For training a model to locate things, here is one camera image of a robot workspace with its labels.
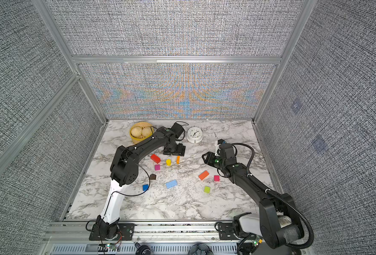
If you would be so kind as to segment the light blue wood block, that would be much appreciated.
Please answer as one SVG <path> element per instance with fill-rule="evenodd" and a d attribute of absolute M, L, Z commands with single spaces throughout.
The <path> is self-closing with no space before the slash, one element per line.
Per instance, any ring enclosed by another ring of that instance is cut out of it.
<path fill-rule="evenodd" d="M 177 185 L 178 185 L 177 181 L 176 180 L 172 180 L 172 181 L 169 181 L 169 182 L 166 183 L 166 188 L 167 189 L 171 189 L 171 188 L 173 188 L 173 187 L 175 187 Z"/>

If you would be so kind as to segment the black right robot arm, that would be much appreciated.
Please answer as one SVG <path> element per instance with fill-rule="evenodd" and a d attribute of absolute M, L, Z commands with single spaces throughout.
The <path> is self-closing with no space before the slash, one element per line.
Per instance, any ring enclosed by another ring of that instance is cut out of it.
<path fill-rule="evenodd" d="M 237 161 L 237 146 L 251 150 L 246 165 Z M 223 177 L 243 189 L 257 204 L 259 217 L 255 219 L 257 227 L 239 223 L 245 233 L 261 236 L 272 248 L 287 246 L 294 249 L 307 249 L 314 242 L 312 225 L 296 208 L 293 198 L 270 189 L 250 171 L 255 150 L 245 143 L 221 143 L 219 152 L 207 152 L 202 155 L 205 164 L 223 173 Z"/>

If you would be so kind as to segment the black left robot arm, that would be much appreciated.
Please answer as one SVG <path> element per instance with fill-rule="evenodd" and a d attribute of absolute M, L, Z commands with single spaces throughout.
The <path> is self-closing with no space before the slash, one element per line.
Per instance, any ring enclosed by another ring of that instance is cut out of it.
<path fill-rule="evenodd" d="M 120 238 L 118 223 L 120 209 L 128 188 L 138 177 L 140 161 L 162 147 L 167 156 L 184 156 L 186 146 L 180 137 L 185 136 L 186 122 L 175 122 L 172 127 L 156 127 L 154 133 L 128 147 L 119 146 L 110 166 L 110 190 L 104 209 L 90 230 L 90 241 L 111 241 Z"/>

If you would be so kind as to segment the red wood block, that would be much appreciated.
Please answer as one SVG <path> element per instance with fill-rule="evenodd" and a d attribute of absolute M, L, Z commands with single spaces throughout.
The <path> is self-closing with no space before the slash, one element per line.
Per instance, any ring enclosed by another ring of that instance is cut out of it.
<path fill-rule="evenodd" d="M 152 155 L 150 156 L 150 158 L 151 158 L 156 164 L 160 164 L 160 162 L 161 162 L 160 157 L 158 157 L 156 154 L 152 154 Z"/>

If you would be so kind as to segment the orange-red wood block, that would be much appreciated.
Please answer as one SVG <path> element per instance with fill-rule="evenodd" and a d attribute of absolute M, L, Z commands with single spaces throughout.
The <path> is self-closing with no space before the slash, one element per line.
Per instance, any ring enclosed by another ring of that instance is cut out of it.
<path fill-rule="evenodd" d="M 209 176 L 209 172 L 208 171 L 204 171 L 198 177 L 202 181 L 202 180 L 204 180 L 208 176 Z"/>

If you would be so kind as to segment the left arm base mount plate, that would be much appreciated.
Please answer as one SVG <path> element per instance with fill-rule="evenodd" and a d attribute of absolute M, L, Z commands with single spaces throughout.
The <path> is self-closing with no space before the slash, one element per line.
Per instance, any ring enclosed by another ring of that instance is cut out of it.
<path fill-rule="evenodd" d="M 108 230 L 104 228 L 99 230 L 98 225 L 95 223 L 90 231 L 89 241 L 131 241 L 134 230 L 135 224 L 132 223 L 117 224 Z"/>

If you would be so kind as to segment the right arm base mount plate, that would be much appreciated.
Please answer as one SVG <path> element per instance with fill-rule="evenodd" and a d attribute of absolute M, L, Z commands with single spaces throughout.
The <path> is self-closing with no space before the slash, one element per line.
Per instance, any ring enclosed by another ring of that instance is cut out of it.
<path fill-rule="evenodd" d="M 216 222 L 214 227 L 218 231 L 220 240 L 241 240 L 249 235 L 238 221 Z"/>

